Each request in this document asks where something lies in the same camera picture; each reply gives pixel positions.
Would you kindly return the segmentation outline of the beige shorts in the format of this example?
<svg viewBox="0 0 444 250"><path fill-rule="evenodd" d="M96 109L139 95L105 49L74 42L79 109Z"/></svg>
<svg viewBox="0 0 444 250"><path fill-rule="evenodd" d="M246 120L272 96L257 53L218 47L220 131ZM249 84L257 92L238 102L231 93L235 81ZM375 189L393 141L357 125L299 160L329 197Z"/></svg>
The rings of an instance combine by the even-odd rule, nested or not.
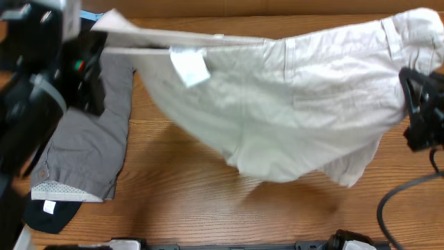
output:
<svg viewBox="0 0 444 250"><path fill-rule="evenodd" d="M140 28L115 10L94 29L167 117L241 174L278 183L318 170L354 185L406 117L400 70L443 64L429 8L279 40Z"/></svg>

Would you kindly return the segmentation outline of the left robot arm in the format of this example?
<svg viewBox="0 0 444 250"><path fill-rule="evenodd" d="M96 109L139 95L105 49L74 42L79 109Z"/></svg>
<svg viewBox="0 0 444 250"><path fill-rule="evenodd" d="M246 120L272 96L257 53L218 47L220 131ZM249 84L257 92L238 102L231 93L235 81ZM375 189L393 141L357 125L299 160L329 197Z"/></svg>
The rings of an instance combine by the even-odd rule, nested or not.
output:
<svg viewBox="0 0 444 250"><path fill-rule="evenodd" d="M24 199L11 188L24 163L30 174L70 107L105 110L100 57L105 33L84 28L80 1L2 1L1 248L13 249L24 225Z"/></svg>

